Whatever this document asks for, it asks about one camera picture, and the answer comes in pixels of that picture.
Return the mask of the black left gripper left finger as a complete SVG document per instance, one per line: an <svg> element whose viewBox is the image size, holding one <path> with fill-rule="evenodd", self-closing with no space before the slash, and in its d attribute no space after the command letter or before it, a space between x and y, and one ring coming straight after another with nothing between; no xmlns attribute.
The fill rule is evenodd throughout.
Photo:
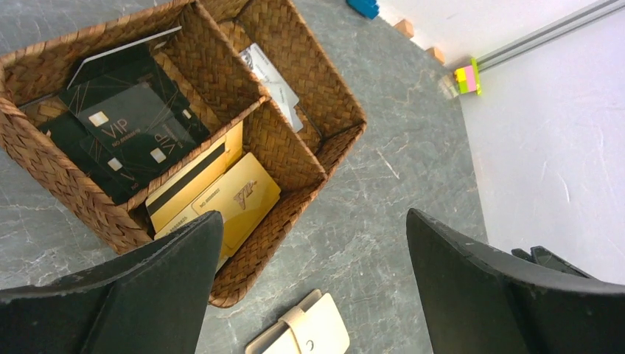
<svg viewBox="0 0 625 354"><path fill-rule="evenodd" d="M193 353L224 234L211 211L42 286L1 292L3 353Z"/></svg>

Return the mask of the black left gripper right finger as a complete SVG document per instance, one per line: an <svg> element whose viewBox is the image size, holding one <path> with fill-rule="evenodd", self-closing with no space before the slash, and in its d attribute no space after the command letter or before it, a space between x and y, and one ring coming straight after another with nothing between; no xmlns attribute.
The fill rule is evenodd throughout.
<svg viewBox="0 0 625 354"><path fill-rule="evenodd" d="M419 209L406 235L435 353L622 353L624 287L552 251L504 252Z"/></svg>

